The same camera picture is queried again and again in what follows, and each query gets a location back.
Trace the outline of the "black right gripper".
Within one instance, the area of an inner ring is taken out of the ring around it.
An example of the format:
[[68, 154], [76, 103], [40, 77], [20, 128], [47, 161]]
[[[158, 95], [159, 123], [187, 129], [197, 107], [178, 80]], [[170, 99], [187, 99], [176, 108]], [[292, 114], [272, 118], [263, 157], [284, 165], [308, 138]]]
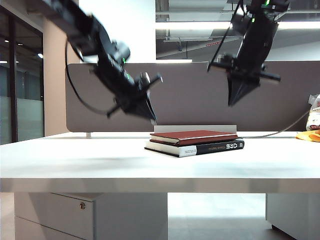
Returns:
[[260, 79], [280, 82], [278, 74], [266, 72], [264, 62], [271, 50], [279, 24], [270, 18], [252, 18], [235, 57], [224, 54], [211, 60], [207, 70], [225, 70], [228, 82], [228, 106], [234, 106], [244, 96], [260, 86]]

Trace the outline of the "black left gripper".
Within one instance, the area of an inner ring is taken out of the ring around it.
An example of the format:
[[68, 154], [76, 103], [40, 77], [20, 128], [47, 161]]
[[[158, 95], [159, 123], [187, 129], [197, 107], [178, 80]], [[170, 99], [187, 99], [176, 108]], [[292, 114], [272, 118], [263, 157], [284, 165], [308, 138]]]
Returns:
[[138, 77], [132, 78], [111, 58], [99, 59], [92, 72], [114, 94], [115, 100], [115, 105], [109, 110], [100, 110], [91, 106], [92, 111], [110, 117], [115, 111], [122, 109], [127, 115], [148, 120], [152, 125], [157, 124], [149, 89], [157, 81], [163, 81], [159, 73], [153, 79], [149, 78], [147, 72], [141, 72]]

